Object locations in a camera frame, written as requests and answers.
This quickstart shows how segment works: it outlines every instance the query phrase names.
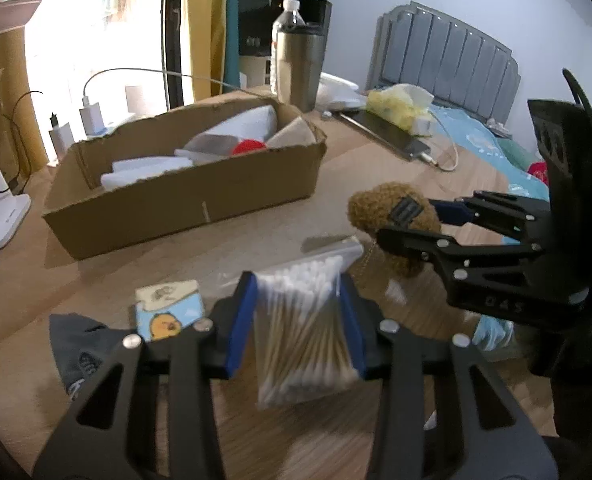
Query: cardboard box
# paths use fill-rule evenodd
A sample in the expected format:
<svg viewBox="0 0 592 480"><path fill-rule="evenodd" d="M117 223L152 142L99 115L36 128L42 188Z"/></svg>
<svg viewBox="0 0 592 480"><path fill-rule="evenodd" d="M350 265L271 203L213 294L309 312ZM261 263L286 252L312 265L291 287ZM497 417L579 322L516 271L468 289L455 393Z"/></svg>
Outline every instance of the cardboard box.
<svg viewBox="0 0 592 480"><path fill-rule="evenodd" d="M105 192L112 162L171 155L193 136L243 111L271 104L282 128L300 111L271 98L227 94L119 126L70 147L42 217L67 252L81 260L159 236L306 198L316 189L325 134L309 146L237 155Z"/></svg>

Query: cartoon duck tissue packet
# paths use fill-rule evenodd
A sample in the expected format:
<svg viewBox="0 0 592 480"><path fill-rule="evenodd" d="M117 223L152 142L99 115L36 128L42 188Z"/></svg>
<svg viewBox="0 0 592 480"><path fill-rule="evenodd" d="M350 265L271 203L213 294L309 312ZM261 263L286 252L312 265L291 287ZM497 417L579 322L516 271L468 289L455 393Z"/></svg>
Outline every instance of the cartoon duck tissue packet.
<svg viewBox="0 0 592 480"><path fill-rule="evenodd" d="M136 290L136 329L145 341L177 335L202 317L198 282L160 283Z"/></svg>

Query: white bottle cap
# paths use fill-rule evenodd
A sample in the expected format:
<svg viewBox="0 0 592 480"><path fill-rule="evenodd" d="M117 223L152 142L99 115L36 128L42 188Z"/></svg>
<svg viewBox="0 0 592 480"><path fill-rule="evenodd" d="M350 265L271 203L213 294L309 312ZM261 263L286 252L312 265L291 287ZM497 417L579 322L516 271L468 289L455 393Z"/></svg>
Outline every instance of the white bottle cap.
<svg viewBox="0 0 592 480"><path fill-rule="evenodd" d="M289 12L294 12L295 10L300 9L300 2L298 0L283 0L282 8Z"/></svg>

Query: brown plush toy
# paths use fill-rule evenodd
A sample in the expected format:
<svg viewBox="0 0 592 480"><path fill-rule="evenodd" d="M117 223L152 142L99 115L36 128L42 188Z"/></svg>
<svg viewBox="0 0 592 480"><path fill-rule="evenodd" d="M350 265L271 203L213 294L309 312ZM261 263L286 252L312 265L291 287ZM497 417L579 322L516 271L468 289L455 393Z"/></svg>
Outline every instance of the brown plush toy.
<svg viewBox="0 0 592 480"><path fill-rule="evenodd" d="M409 227L440 233L441 222L429 201L413 186L399 182L388 182L376 186L371 191L354 193L349 199L347 208L349 222L355 228L375 238L378 229L391 223L389 220L391 209L406 196L413 198L423 208L423 211L411 221ZM386 254L386 257L396 274L408 278L417 276L425 264L421 260L410 260L392 254Z"/></svg>

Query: teal curtain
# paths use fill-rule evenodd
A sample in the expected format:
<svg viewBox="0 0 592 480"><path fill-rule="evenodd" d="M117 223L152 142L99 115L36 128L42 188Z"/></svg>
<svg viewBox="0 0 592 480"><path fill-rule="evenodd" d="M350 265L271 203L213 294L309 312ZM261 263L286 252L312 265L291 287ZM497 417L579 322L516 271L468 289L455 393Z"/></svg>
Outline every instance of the teal curtain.
<svg viewBox="0 0 592 480"><path fill-rule="evenodd" d="M225 83L238 86L238 0L227 0L227 32L225 40Z"/></svg>

